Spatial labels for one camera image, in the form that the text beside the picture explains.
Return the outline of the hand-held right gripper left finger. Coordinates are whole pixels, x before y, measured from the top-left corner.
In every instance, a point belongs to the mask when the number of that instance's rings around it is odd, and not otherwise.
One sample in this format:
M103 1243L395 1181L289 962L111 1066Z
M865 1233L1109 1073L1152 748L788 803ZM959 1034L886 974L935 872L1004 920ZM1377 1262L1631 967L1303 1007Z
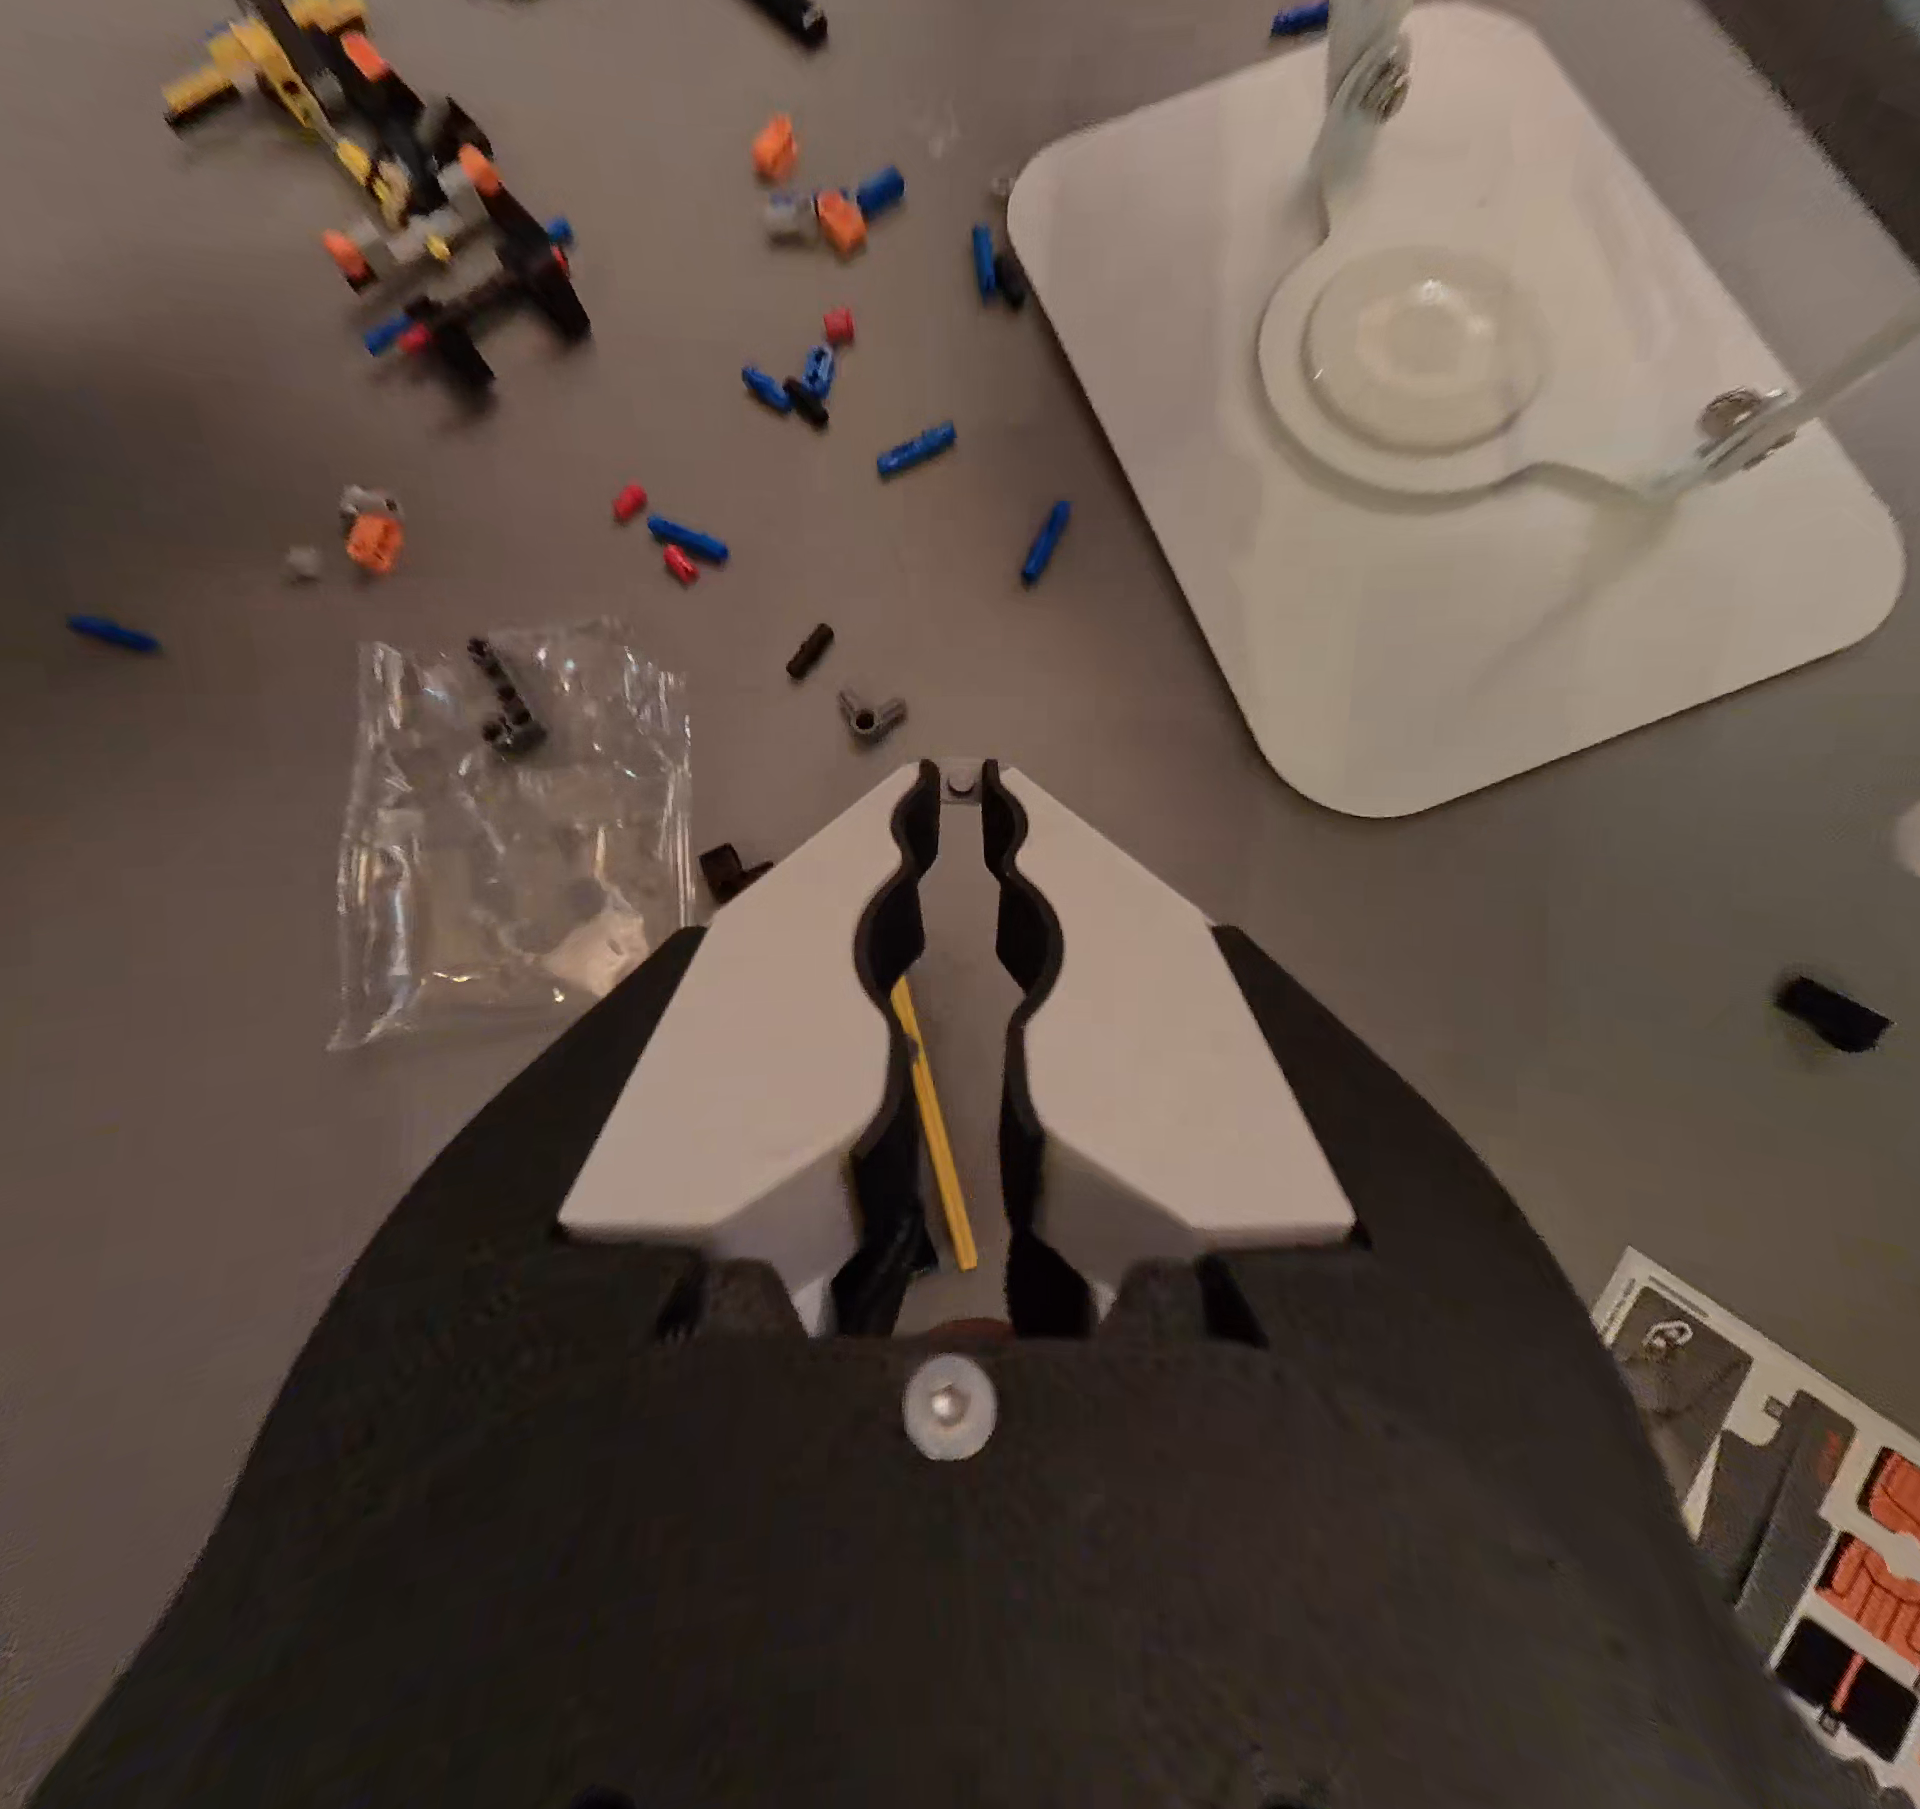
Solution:
M943 773L899 764L707 920L562 1233L772 1268L814 1334L891 1334L927 1268L918 1040Z

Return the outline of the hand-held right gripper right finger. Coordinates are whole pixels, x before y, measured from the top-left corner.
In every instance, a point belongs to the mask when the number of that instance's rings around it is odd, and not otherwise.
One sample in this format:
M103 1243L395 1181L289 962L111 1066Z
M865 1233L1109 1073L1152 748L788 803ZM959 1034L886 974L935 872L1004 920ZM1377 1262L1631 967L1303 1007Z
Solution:
M1027 773L980 764L997 877L997 1190L1015 1334L1089 1334L1134 1268L1347 1245L1336 1190L1221 923Z

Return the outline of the partly built lego model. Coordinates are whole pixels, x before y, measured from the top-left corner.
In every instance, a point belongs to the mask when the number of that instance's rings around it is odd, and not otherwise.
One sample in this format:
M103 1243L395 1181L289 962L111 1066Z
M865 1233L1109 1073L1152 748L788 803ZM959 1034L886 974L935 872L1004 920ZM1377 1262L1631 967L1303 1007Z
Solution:
M368 34L368 0L231 0L202 37L202 66L162 84L162 129L263 101L360 197L360 225L326 227L323 256L352 297L388 297L368 355L416 361L459 403L492 403L481 338L536 317L562 346L594 338L574 292L574 227L528 214L492 139L455 94L416 94Z

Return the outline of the black lego connector block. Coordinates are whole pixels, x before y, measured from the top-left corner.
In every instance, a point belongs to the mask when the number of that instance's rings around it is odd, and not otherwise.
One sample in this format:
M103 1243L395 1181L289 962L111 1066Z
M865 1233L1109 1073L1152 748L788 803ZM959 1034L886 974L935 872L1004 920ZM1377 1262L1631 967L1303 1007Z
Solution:
M1873 1015L1815 974L1784 974L1777 989L1777 1015L1793 1020L1798 1034L1815 1034L1836 1058L1871 1058L1897 1026L1891 1015Z

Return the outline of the yellow lego axle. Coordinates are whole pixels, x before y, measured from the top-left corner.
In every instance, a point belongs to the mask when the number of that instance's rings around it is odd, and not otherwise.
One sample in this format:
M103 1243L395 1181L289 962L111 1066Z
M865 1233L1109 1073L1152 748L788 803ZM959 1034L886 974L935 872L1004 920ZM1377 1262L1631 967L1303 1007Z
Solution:
M902 1044L908 1044L908 1088L918 1088L918 1116L920 1116L920 1154L927 1154L935 1201L943 1201L943 1220L944 1220L956 1269L980 1269L980 1243L971 1243L968 1190L959 1190L959 1168L956 1168L956 1140L944 1140L943 1088L935 1088L935 1067L927 1067L908 974L891 989L891 1015L899 1015Z

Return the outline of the dark grey angled lego beam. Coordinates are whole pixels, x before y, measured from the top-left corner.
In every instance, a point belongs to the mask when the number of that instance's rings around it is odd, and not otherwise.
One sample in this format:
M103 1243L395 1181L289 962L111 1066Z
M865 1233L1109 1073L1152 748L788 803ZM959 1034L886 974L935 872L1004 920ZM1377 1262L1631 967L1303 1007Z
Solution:
M469 663L483 678L492 690L492 715L481 720L481 739L498 754L498 758L528 758L547 727L540 715L525 703L520 678L502 669L498 644L492 642L469 642Z

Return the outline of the lego sticker sheet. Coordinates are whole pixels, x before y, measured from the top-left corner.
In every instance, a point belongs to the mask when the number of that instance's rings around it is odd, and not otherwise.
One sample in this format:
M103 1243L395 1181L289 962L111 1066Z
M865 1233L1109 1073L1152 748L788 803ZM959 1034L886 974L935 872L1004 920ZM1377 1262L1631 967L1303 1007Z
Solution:
M1588 1324L1784 1708L1920 1805L1920 1439L1633 1245Z

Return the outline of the clear plastic bag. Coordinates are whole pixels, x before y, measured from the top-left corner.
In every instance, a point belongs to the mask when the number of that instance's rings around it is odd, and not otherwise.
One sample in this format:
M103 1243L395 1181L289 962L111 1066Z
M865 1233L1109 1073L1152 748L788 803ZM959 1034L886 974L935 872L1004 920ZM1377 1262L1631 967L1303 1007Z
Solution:
M492 625L547 739L498 758L469 642L352 659L326 1048L562 1020L696 923L691 684L631 623Z

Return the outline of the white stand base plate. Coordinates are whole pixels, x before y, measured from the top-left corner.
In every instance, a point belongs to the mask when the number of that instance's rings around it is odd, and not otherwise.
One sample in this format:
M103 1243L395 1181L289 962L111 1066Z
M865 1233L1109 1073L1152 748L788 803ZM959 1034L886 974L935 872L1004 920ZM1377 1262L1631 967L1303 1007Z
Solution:
M1907 582L1555 54L1465 0L1033 151L1012 250L1271 773L1420 817L1861 644Z

